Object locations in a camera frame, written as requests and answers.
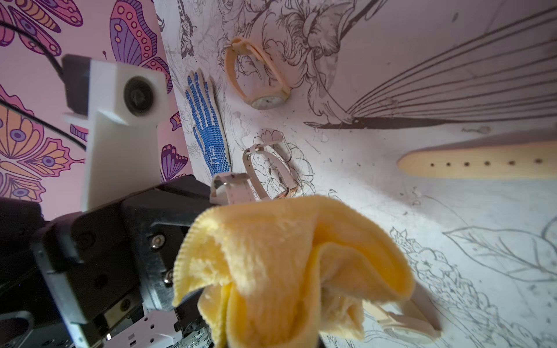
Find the pink strap round watch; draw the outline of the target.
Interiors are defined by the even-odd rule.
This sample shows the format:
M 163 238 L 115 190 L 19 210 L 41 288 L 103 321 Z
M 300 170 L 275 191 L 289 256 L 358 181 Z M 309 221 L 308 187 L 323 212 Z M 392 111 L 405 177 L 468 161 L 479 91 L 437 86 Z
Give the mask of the pink strap round watch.
M 409 300 L 384 305 L 364 302 L 364 310 L 395 339 L 410 344 L 430 345 L 442 337 L 437 309 L 428 291 L 420 284 Z

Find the yellow cleaning cloth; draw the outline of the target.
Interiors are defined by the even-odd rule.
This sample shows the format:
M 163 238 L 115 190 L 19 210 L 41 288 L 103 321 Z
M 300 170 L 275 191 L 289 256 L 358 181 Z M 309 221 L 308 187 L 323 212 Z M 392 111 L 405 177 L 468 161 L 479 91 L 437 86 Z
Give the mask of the yellow cleaning cloth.
M 364 337 L 364 302 L 408 300 L 415 281 L 376 223 L 324 196 L 211 207 L 186 234 L 173 301 L 197 307 L 217 347 L 316 347 Z

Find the peach strap silver buckle watch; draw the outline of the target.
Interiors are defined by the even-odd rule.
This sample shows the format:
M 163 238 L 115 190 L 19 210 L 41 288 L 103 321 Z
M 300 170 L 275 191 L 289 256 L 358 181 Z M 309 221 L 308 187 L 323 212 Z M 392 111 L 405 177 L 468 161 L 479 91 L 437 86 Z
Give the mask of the peach strap silver buckle watch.
M 224 68 L 230 85 L 256 110 L 283 105 L 291 88 L 263 48 L 243 37 L 232 39 L 226 49 Z

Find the square silver face watch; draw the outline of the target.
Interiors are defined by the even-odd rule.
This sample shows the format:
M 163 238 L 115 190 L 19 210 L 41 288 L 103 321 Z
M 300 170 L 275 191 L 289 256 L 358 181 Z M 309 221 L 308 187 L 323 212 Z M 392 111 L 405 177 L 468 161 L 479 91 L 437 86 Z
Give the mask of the square silver face watch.
M 210 184 L 210 203 L 220 206 L 256 202 L 246 173 L 219 173 Z

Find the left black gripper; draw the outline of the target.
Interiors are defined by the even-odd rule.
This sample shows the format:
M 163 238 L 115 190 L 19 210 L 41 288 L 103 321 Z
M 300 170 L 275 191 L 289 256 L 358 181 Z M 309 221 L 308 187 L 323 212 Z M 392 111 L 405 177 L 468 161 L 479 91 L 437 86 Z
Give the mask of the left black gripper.
M 210 189 L 187 175 L 44 220 L 1 200 L 1 346 L 210 347 L 197 302 L 173 305 L 173 268 Z

